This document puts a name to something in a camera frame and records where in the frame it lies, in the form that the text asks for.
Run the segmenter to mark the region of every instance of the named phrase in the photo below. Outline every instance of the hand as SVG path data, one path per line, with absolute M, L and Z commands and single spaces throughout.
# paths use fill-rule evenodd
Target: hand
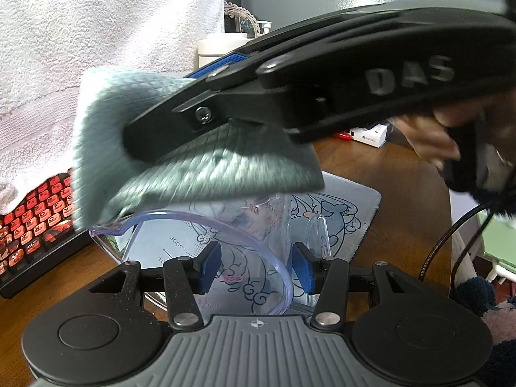
M 459 148 L 445 128 L 463 125 L 481 110 L 486 113 L 488 143 L 504 160 L 516 162 L 516 89 L 438 107 L 433 117 L 405 115 L 392 122 L 417 155 L 442 169 L 443 160 L 460 159 Z

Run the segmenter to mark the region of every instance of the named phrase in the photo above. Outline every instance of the red keycap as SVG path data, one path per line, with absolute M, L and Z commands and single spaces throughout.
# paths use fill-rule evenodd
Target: red keycap
M 59 176 L 54 176 L 48 179 L 48 183 L 50 183 L 50 186 L 54 186 L 57 182 L 59 182 Z
M 56 202 L 59 201 L 59 196 L 58 195 L 52 195 L 51 197 L 49 197 L 47 200 L 46 200 L 46 204 L 48 205 L 48 207 L 50 208 L 52 205 L 54 205 Z
M 41 239 L 39 237 L 35 237 L 26 247 L 25 252 L 27 254 L 30 254 L 32 252 L 35 252 L 41 247 Z
M 56 225 L 59 221 L 61 221 L 61 215 L 55 213 L 48 219 L 48 226 L 52 227 L 53 225 Z
M 16 218 L 13 222 L 11 222 L 11 231 L 16 230 L 20 225 L 22 225 L 22 221 L 19 218 Z
M 41 184 L 40 186 L 38 186 L 37 191 L 38 191 L 38 193 L 40 194 L 41 192 L 43 192 L 43 191 L 44 191 L 44 190 L 46 190 L 47 188 L 48 188 L 48 184 L 46 184 L 46 182 L 45 182 L 45 183 Z
M 72 220 L 61 221 L 54 225 L 50 230 L 43 234 L 43 241 L 45 244 L 55 242 L 64 233 L 70 231 L 72 228 Z
M 2 243 L 5 243 L 5 245 L 8 245 L 11 242 L 12 242 L 12 234 L 10 234 L 10 233 L 2 239 Z
M 45 230 L 46 230 L 46 222 L 42 222 L 41 224 L 38 224 L 35 226 L 34 235 L 39 236 Z
M 70 215 L 73 212 L 73 205 L 68 205 L 66 208 L 63 209 L 63 217 L 70 217 Z
M 7 272 L 7 261 L 1 261 L 0 262 L 0 275 L 2 275 L 3 273 Z
M 46 221 L 48 217 L 50 217 L 50 215 L 52 215 L 52 213 L 50 212 L 50 210 L 47 208 L 45 211 L 43 211 L 42 213 L 40 213 L 39 215 L 39 221 L 40 222 L 43 222 L 43 221 Z
M 9 224 L 13 219 L 15 219 L 15 215 L 13 213 L 9 213 L 4 217 L 4 224 Z
M 20 225 L 16 230 L 15 232 L 12 233 L 12 235 L 15 237 L 15 240 L 16 239 L 19 239 L 23 233 L 25 232 L 25 227 Z
M 32 197 L 27 201 L 27 209 L 33 209 L 38 204 L 38 199 Z
M 70 196 L 72 194 L 72 189 L 71 187 L 69 186 L 68 188 L 65 188 L 61 191 L 60 195 L 61 195 L 61 199 L 64 199 L 66 198 L 67 196 Z
M 13 241 L 9 246 L 7 246 L 7 251 L 9 254 L 16 252 L 20 248 L 20 240 Z
M 41 204 L 38 204 L 34 208 L 34 213 L 36 215 L 41 214 L 43 211 L 45 211 L 45 204 L 42 202 Z
M 32 240 L 32 232 L 27 231 L 24 235 L 22 235 L 22 238 L 20 239 L 20 243 L 22 245 L 25 245 L 25 244 L 29 243 L 30 240 Z
M 27 211 L 25 214 L 22 215 L 22 222 L 25 224 L 32 217 L 33 217 L 32 211 Z
M 61 182 L 58 182 L 58 183 L 56 183 L 54 186 L 52 186 L 52 187 L 51 187 L 51 191 L 52 191 L 52 193 L 54 193 L 54 194 L 55 194 L 55 193 L 56 193 L 56 194 L 58 194 L 58 193 L 59 193 L 59 191 L 60 191 L 62 188 L 63 188 L 63 185 L 61 184 Z
M 44 190 L 38 195 L 39 202 L 43 202 L 45 199 L 47 199 L 50 196 L 50 192 L 47 190 Z
M 23 250 L 19 249 L 19 250 L 16 251 L 16 253 L 13 253 L 9 257 L 9 266 L 16 265 L 22 259 L 23 259 Z
M 32 217 L 25 224 L 25 228 L 27 231 L 32 230 L 36 225 L 38 225 L 38 219 L 36 217 Z
M 60 213 L 65 206 L 66 205 L 65 205 L 64 201 L 59 201 L 57 204 L 55 204 L 52 207 L 52 210 L 54 211 L 54 213 Z

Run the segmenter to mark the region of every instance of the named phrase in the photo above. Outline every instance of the microfiber cloth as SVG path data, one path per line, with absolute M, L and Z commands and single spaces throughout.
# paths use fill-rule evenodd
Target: microfiber cloth
M 84 70 L 184 76 L 223 28 L 223 0 L 0 0 L 0 213 L 72 165 Z
M 173 204 L 323 189 L 313 147 L 293 144 L 276 126 L 231 121 L 159 163 L 131 158 L 123 127 L 190 81 L 118 67 L 86 71 L 73 135 L 76 228 Z

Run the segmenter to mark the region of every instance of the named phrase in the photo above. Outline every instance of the dark fluffy fabric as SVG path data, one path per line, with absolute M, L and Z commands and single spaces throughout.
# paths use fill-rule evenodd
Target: dark fluffy fabric
M 488 387 L 516 385 L 516 340 L 501 342 L 493 347 L 491 356 L 478 373 Z
M 482 316 L 489 306 L 496 305 L 496 297 L 493 286 L 484 278 L 476 276 L 457 286 L 457 301 L 463 307 Z

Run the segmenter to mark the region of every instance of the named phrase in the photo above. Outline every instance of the wooden desk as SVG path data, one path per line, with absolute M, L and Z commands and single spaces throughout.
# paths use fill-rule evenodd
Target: wooden desk
M 374 261 L 393 263 L 412 275 L 435 242 L 450 226 L 448 190 L 435 168 L 399 145 L 380 150 L 354 141 L 322 140 L 315 148 L 322 168 L 330 173 L 375 188 L 382 203 L 357 255 L 355 266 Z M 435 258 L 427 281 L 447 294 L 451 248 Z M 30 319 L 114 267 L 100 248 L 91 245 L 61 263 L 11 300 L 0 299 L 0 384 L 25 387 L 32 375 L 22 358 L 20 339 Z M 352 294 L 348 318 L 367 310 L 366 296 Z M 156 313 L 164 319 L 164 313 Z

